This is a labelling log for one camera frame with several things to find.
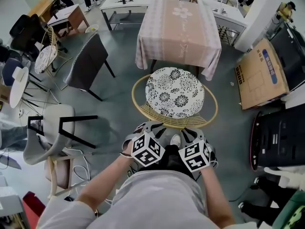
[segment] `white round tabletop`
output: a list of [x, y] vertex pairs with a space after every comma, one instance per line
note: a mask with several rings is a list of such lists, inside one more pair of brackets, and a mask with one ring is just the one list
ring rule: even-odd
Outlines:
[[147, 81], [145, 93], [154, 111], [175, 119], [198, 113], [204, 100], [200, 81], [188, 71], [173, 67], [155, 71]]
[[37, 74], [43, 73], [56, 57], [57, 49], [54, 45], [42, 49], [35, 62], [35, 72]]
[[12, 108], [15, 108], [20, 102], [29, 79], [29, 69], [27, 67], [24, 67], [21, 70], [24, 71], [24, 75], [21, 81], [18, 82], [15, 80], [10, 90], [10, 106]]

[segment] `floral cushion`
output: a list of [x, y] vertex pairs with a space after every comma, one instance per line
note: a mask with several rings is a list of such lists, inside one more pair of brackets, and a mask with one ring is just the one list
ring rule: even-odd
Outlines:
[[204, 100], [200, 81], [188, 71], [173, 67], [155, 71], [147, 81], [145, 93], [157, 113], [176, 119], [198, 113]]

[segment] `red object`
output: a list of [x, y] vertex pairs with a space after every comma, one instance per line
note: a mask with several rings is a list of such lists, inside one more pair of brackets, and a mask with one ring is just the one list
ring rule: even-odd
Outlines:
[[28, 192], [22, 199], [22, 204], [31, 229], [36, 229], [38, 220], [45, 205], [36, 197], [35, 193]]

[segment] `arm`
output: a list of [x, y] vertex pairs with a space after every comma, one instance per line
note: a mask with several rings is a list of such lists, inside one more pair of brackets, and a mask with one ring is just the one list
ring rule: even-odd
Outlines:
[[[128, 144], [128, 148], [124, 153], [130, 154], [131, 148], [132, 142]], [[120, 176], [126, 171], [132, 162], [132, 158], [119, 156], [112, 164], [110, 164], [82, 189], [76, 200], [87, 204], [93, 211], [95, 211], [97, 207], [109, 196]]]
[[204, 168], [201, 170], [201, 174], [205, 185], [206, 203], [211, 221], [221, 229], [235, 224], [229, 202], [224, 196], [213, 168]]

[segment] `checkered tablecloth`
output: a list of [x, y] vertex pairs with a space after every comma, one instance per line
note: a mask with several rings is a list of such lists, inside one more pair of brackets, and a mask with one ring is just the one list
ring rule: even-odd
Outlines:
[[152, 0], [138, 35], [135, 63], [147, 59], [203, 67], [210, 81], [221, 53], [213, 12], [209, 7], [179, 0]]

